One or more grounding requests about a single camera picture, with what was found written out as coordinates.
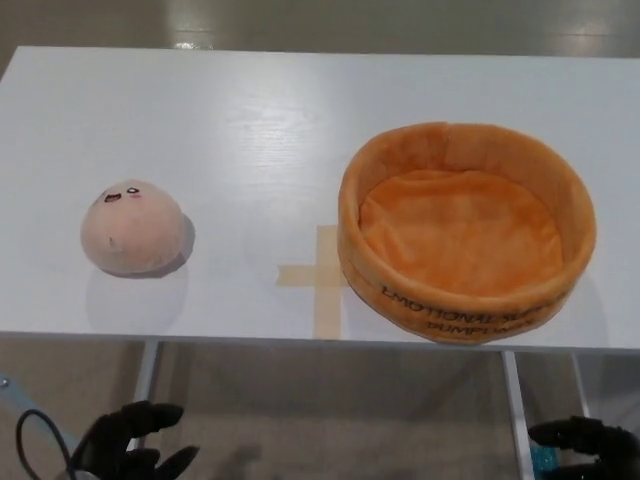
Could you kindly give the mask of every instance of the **floor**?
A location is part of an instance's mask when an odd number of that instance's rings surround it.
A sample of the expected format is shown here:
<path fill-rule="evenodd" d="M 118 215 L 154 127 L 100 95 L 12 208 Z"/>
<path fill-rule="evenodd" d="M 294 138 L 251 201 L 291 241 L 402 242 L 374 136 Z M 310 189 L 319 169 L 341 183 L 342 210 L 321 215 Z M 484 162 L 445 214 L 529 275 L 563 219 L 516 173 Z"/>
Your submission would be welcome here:
<path fill-rule="evenodd" d="M 17 45 L 423 54 L 640 56 L 634 0 L 0 0 L 0 75 Z M 0 476 L 24 478 L 25 399 L 71 437 L 133 394 L 141 346 L 0 341 Z M 566 356 L 519 355 L 530 422 L 579 411 Z M 517 477 L 498 354 L 165 345 L 157 401 L 187 408 L 147 442 L 203 447 L 193 480 Z M 43 478 L 60 459 L 42 431 Z"/>

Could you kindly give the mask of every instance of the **white table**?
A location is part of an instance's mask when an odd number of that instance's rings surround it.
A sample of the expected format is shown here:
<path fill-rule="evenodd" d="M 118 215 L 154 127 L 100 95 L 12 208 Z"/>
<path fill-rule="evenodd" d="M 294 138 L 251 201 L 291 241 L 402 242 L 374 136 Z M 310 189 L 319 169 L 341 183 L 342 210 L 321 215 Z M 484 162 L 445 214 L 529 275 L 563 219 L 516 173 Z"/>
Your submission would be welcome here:
<path fill-rule="evenodd" d="M 640 349 L 640 61 L 21 47 L 0 82 L 0 333 L 313 340 L 316 229 L 371 136 L 429 120 L 497 123 L 550 144 L 584 179 L 598 244 L 566 307 L 505 353 L 523 472 L 514 351 Z M 114 279 L 79 246 L 88 205 L 126 178 L 169 191 L 195 226 L 161 280 Z M 435 346 L 341 290 L 337 340 Z"/>

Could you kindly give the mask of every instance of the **beige tape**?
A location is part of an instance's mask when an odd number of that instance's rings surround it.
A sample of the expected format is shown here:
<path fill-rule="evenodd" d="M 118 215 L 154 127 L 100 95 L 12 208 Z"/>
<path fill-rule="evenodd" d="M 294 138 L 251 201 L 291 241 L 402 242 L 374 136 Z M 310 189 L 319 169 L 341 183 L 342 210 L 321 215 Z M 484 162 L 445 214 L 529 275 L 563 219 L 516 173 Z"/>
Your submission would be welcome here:
<path fill-rule="evenodd" d="M 340 269 L 338 227 L 319 226 L 316 231 L 315 265 L 281 265 L 276 285 L 315 287 L 313 302 L 314 338 L 339 340 L 342 331 L 341 288 L 347 281 Z"/>

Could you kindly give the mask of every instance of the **orange plush basket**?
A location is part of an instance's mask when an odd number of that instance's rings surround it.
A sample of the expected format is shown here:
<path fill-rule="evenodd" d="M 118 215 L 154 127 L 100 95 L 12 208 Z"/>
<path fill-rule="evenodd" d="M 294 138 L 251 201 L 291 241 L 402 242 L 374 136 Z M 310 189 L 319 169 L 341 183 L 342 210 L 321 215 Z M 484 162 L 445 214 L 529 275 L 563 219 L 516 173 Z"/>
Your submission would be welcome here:
<path fill-rule="evenodd" d="M 544 324 L 595 247 L 589 194 L 552 149 L 492 125 L 382 133 L 348 166 L 338 253 L 355 292 L 434 341 L 478 344 Z"/>

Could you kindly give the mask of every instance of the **basket rim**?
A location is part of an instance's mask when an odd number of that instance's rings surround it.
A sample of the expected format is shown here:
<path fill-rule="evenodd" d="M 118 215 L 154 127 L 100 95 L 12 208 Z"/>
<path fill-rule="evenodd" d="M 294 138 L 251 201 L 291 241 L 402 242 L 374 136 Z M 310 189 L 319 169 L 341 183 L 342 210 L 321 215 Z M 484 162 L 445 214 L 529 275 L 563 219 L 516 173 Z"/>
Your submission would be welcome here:
<path fill-rule="evenodd" d="M 574 195 L 578 198 L 576 208 L 587 211 L 587 221 L 589 224 L 587 225 L 586 235 L 582 239 L 575 257 L 570 262 L 565 263 L 562 270 L 552 278 L 543 283 L 531 285 L 504 296 L 481 297 L 464 293 L 453 293 L 405 277 L 386 262 L 382 261 L 365 241 L 359 228 L 360 205 L 356 192 L 359 185 L 358 173 L 367 168 L 371 163 L 373 158 L 372 154 L 377 152 L 382 144 L 386 144 L 388 138 L 391 136 L 397 136 L 400 133 L 410 133 L 415 130 L 441 129 L 443 127 L 452 128 L 456 125 L 497 129 L 506 133 L 515 134 L 515 137 L 521 138 L 522 140 L 534 142 L 549 153 L 547 157 L 549 162 L 559 165 L 575 182 L 574 185 L 576 188 L 574 189 Z M 584 182 L 567 161 L 540 140 L 519 131 L 493 124 L 426 122 L 387 130 L 374 136 L 356 152 L 345 170 L 338 198 L 338 218 L 338 230 L 339 236 L 341 237 L 341 240 L 338 242 L 338 248 L 348 248 L 349 251 L 344 253 L 361 275 L 364 275 L 363 270 L 367 270 L 377 277 L 378 281 L 375 283 L 381 285 L 386 284 L 387 287 L 394 288 L 396 293 L 405 295 L 414 301 L 430 302 L 431 304 L 451 306 L 459 310 L 467 311 L 504 312 L 519 310 L 527 306 L 539 304 L 540 302 L 552 300 L 559 295 L 568 294 L 585 271 L 587 264 L 591 260 L 596 244 L 596 223 L 593 203 Z"/>

